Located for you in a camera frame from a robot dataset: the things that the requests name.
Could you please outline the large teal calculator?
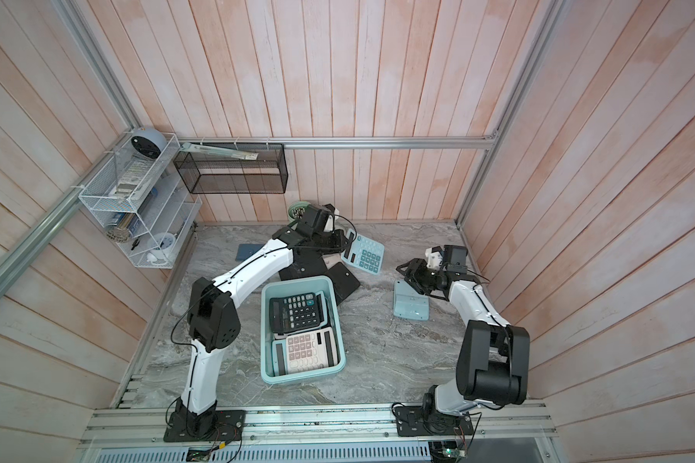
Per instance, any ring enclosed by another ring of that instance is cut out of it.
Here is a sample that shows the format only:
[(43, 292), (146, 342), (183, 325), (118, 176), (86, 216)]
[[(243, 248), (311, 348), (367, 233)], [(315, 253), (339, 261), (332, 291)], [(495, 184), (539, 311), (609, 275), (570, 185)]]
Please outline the large teal calculator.
[(349, 265), (373, 275), (380, 274), (383, 263), (384, 245), (378, 241), (363, 237), (350, 230), (348, 232), (349, 248), (341, 254), (341, 260)]

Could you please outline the mint green storage box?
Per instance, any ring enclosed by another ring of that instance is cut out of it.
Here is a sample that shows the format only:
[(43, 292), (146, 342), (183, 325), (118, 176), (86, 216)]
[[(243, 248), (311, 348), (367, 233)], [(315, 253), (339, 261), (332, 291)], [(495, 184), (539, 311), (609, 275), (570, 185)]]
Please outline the mint green storage box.
[(261, 376), (270, 385), (341, 372), (347, 362), (332, 281), (271, 283), (262, 291)]

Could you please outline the black calculator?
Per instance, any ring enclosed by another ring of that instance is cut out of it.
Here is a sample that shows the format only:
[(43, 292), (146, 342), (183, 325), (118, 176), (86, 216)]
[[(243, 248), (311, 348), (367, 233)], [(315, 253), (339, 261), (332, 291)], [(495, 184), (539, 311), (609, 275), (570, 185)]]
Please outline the black calculator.
[(327, 324), (324, 295), (314, 292), (272, 298), (268, 306), (270, 329), (276, 335), (291, 335)]

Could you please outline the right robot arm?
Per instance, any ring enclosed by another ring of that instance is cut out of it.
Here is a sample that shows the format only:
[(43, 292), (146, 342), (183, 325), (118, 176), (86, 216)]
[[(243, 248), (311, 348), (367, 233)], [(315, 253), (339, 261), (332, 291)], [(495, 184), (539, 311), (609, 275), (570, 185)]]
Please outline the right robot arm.
[(487, 278), (467, 266), (467, 257), (463, 246), (436, 246), (397, 266), (412, 289), (450, 303), (465, 323), (455, 378), (426, 393), (426, 418), (459, 417), (478, 406), (498, 410), (527, 398), (529, 333), (494, 308)]

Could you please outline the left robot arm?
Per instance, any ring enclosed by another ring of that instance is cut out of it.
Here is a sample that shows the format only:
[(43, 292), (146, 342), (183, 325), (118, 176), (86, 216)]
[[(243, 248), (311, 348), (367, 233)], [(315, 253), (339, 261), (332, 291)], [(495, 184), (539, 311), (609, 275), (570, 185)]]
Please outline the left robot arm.
[(185, 387), (168, 419), (175, 438), (201, 440), (214, 432), (216, 384), (224, 349), (241, 333), (237, 309), (271, 277), (301, 264), (305, 254), (321, 262), (324, 255), (345, 251), (351, 241), (336, 227), (337, 217), (331, 204), (307, 204), (299, 218), (279, 229), (234, 269), (193, 283), (189, 308), (182, 317), (188, 323), (190, 341), (186, 345), (191, 348), (191, 360)]

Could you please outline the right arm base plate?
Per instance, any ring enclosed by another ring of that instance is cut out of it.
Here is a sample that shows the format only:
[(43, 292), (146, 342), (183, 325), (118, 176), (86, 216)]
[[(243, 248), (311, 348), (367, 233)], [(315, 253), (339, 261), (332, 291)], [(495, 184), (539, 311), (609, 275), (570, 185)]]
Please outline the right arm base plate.
[(420, 405), (396, 402), (391, 413), (400, 437), (453, 436), (470, 438), (475, 431), (472, 419), (427, 411)]

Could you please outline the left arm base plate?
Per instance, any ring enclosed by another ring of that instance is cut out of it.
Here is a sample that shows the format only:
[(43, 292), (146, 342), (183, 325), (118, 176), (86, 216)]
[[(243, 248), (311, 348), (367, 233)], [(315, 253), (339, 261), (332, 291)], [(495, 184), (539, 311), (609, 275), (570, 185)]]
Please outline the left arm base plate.
[(165, 443), (210, 442), (227, 444), (241, 441), (245, 422), (244, 410), (209, 410), (195, 415), (182, 408), (170, 417), (163, 436)]

